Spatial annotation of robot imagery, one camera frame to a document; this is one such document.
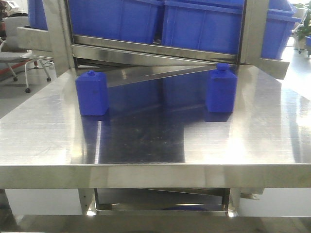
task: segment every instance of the blue plastic bottle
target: blue plastic bottle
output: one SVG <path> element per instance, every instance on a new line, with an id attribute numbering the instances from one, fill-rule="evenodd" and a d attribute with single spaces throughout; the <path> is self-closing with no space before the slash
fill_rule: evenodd
<path id="1" fill-rule="evenodd" d="M 106 113 L 108 90 L 106 75 L 90 70 L 76 79 L 76 88 L 82 116 L 102 116 Z"/>
<path id="2" fill-rule="evenodd" d="M 209 72 L 207 80 L 206 106 L 210 112 L 232 113 L 238 78 L 229 64 L 219 63 L 217 70 Z"/>

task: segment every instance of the bottle cap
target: bottle cap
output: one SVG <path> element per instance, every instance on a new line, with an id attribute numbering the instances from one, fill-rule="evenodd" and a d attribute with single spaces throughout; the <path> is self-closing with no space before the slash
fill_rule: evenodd
<path id="1" fill-rule="evenodd" d="M 95 76 L 95 71 L 94 70 L 90 70 L 87 72 L 88 76 Z"/>
<path id="2" fill-rule="evenodd" d="M 230 69 L 230 65 L 228 63 L 218 63 L 216 67 L 220 71 L 226 71 Z"/>

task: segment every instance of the chair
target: chair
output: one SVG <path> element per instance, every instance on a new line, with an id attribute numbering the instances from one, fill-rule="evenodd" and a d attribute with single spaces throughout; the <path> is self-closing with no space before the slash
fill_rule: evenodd
<path id="1" fill-rule="evenodd" d="M 29 63 L 37 61 L 37 59 L 27 59 L 25 56 L 27 55 L 26 52 L 14 52 L 14 51 L 20 51 L 21 49 L 18 47 L 17 42 L 17 27 L 24 27 L 28 26 L 28 17 L 10 17 L 10 18 L 4 18 L 3 19 L 5 24 L 5 32 L 6 32 L 6 40 L 1 40 L 0 45 L 0 63 L 5 63 L 9 69 L 11 70 L 14 78 L 13 80 L 17 81 L 17 75 L 13 71 L 12 67 L 9 65 L 9 63 L 19 63 L 19 62 L 25 62 L 25 78 L 26 78 L 26 93 L 30 93 L 31 90 L 29 88 L 28 84 L 28 76 L 27 76 L 27 67 Z M 7 45 L 10 52 L 2 52 L 2 48 L 4 45 Z M 45 66 L 43 65 L 41 60 L 38 60 L 40 64 L 42 65 L 46 75 L 48 76 L 47 81 L 51 81 L 51 78 L 48 74 L 48 71 L 46 70 Z"/>
<path id="2" fill-rule="evenodd" d="M 295 44 L 296 44 L 296 46 L 298 48 L 298 53 L 299 54 L 301 54 L 301 48 L 300 48 L 300 45 L 299 45 L 299 40 L 298 40 L 297 32 L 298 32 L 299 28 L 305 26 L 304 25 L 304 21 L 305 21 L 305 18 L 307 16 L 307 13 L 308 13 L 308 9 L 301 8 L 301 9 L 297 9 L 296 13 L 293 15 L 293 17 L 295 17 L 295 18 L 301 19 L 300 22 L 295 23 L 294 28 L 292 30 L 292 36 L 293 36 L 293 38 L 295 40 Z"/>

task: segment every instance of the gray floor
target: gray floor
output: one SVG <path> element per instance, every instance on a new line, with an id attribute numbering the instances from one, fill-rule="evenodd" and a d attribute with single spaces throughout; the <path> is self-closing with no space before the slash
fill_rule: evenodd
<path id="1" fill-rule="evenodd" d="M 292 89 L 298 94 L 311 100 L 311 58 L 307 52 L 298 54 L 292 47 L 287 47 L 283 59 L 290 61 L 282 90 Z M 55 79 L 53 67 L 48 68 L 52 81 Z M 12 78 L 0 82 L 0 118 L 23 103 L 27 98 L 45 87 L 48 83 L 43 70 L 30 70 L 30 84 L 32 92 L 26 94 L 24 73 L 20 73 L 19 81 L 13 82 Z M 241 200 L 241 216 L 311 216 L 311 188 L 268 188 L 260 200 Z"/>
<path id="2" fill-rule="evenodd" d="M 0 118 L 15 109 L 26 99 L 33 96 L 36 92 L 48 85 L 47 76 L 42 69 L 30 69 L 28 73 L 28 82 L 30 85 L 31 93 L 25 93 L 26 81 L 23 67 L 17 68 L 15 72 L 18 76 L 18 81 L 13 81 L 11 73 L 6 73 L 0 76 Z M 48 73 L 53 80 L 56 78 L 54 66 L 46 64 Z"/>

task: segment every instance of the chair leg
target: chair leg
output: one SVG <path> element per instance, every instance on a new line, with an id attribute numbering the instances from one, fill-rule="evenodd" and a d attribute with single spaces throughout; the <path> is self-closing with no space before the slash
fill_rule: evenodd
<path id="1" fill-rule="evenodd" d="M 51 81 L 51 78 L 50 78 L 50 75 L 49 75 L 49 73 L 48 73 L 48 71 L 47 71 L 47 68 L 44 66 L 42 60 L 39 60 L 39 62 L 40 62 L 40 64 L 41 64 L 41 66 L 42 66 L 42 68 L 43 68 L 45 74 L 46 74 L 47 77 L 48 77 L 48 78 L 47 78 L 47 81 L 50 82 L 50 81 Z"/>
<path id="2" fill-rule="evenodd" d="M 300 44 L 299 44 L 299 40 L 298 40 L 298 36 L 296 33 L 294 33 L 294 40 L 298 49 L 298 53 L 301 54 L 301 48 L 300 48 Z"/>
<path id="3" fill-rule="evenodd" d="M 34 69 L 39 69 L 38 62 L 34 61 Z"/>
<path id="4" fill-rule="evenodd" d="M 9 67 L 9 69 L 10 69 L 10 71 L 11 71 L 11 73 L 13 74 L 13 80 L 16 82 L 18 79 L 17 79 L 17 75 L 16 75 L 16 73 L 14 72 L 14 70 L 12 69 L 12 67 L 8 64 L 8 63 L 5 63 L 8 67 Z"/>
<path id="5" fill-rule="evenodd" d="M 31 90 L 29 88 L 29 84 L 28 84 L 27 69 L 28 69 L 28 64 L 30 64 L 32 62 L 34 62 L 34 61 L 31 60 L 31 61 L 28 61 L 28 62 L 25 63 L 25 79 L 26 79 L 26 90 L 25 90 L 25 92 L 26 93 L 30 93 L 31 92 Z"/>

